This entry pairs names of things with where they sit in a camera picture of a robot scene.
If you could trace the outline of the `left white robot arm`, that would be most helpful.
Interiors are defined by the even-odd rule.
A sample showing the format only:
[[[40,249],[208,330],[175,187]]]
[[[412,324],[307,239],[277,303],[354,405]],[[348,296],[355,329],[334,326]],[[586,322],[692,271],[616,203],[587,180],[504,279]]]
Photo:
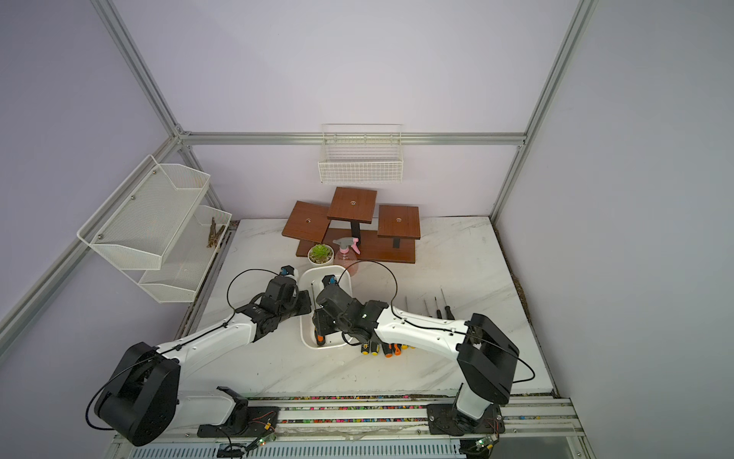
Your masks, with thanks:
[[[196,426],[201,437],[262,436],[277,409],[260,418],[248,399],[228,386],[199,391],[181,385],[227,353],[265,338],[281,322],[311,311],[311,296],[298,288],[296,277],[275,273],[264,292],[232,308],[220,324],[159,346],[130,346],[85,414],[96,415],[104,430],[114,430],[136,447],[189,426]]]

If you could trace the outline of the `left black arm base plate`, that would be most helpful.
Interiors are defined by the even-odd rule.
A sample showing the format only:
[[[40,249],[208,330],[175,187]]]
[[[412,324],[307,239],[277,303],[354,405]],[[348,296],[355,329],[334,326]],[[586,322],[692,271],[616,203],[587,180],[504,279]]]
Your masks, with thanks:
[[[225,421],[218,426],[207,424],[199,426],[200,438],[252,437],[263,438],[275,430],[279,407],[252,407],[247,398],[227,386],[216,388],[219,395],[234,403]]]

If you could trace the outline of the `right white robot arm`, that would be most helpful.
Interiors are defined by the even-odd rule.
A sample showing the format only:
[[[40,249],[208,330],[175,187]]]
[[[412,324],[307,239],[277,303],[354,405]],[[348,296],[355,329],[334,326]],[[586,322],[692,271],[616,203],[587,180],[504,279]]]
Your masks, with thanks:
[[[456,361],[464,377],[458,413],[478,420],[490,405],[510,401],[520,351],[488,317],[475,313],[468,321],[450,321],[407,313],[384,301],[362,303],[335,282],[315,303],[335,333],[361,344],[405,344]]]

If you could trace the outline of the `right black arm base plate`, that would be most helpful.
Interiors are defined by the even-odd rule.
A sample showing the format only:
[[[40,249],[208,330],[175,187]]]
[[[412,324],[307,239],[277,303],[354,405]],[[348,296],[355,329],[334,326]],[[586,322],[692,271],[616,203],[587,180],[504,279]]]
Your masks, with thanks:
[[[499,405],[483,399],[462,384],[455,400],[425,407],[432,435],[503,434],[506,431]]]

